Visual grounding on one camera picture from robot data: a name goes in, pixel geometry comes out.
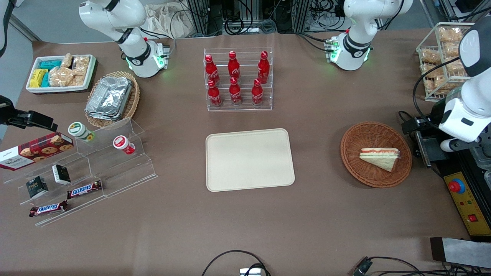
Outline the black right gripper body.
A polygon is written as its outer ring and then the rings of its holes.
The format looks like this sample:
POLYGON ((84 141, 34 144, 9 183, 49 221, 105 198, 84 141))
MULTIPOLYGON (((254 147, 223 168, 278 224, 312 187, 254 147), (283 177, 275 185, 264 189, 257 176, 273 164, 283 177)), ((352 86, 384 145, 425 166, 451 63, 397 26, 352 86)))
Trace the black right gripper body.
POLYGON ((14 126, 21 129, 28 127, 37 127, 49 131, 57 131, 58 125, 54 119, 36 111, 15 110, 13 115, 8 118, 8 126, 14 126))

